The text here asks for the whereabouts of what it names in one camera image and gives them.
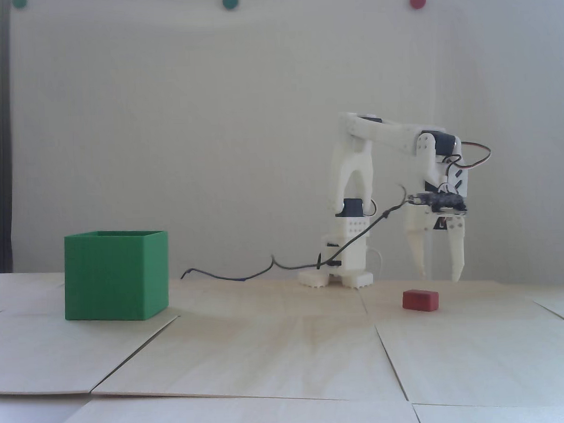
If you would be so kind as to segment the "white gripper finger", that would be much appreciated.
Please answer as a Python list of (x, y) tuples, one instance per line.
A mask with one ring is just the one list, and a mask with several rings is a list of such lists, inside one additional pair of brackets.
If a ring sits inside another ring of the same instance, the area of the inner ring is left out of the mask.
[(413, 262), (421, 278), (430, 278), (427, 245), (431, 232), (431, 224), (407, 224), (405, 227), (405, 236), (407, 236), (407, 242), (409, 242)]
[(451, 280), (458, 282), (465, 264), (465, 223), (447, 222), (447, 235), (451, 256)]

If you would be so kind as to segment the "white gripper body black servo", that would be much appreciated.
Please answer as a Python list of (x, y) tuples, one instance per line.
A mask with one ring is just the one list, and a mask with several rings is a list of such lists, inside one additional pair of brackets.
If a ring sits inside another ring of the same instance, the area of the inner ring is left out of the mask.
[(434, 212), (429, 205), (408, 204), (405, 214), (405, 231), (424, 233), (432, 229), (448, 231), (450, 228), (462, 226), (467, 212), (452, 208), (442, 208)]

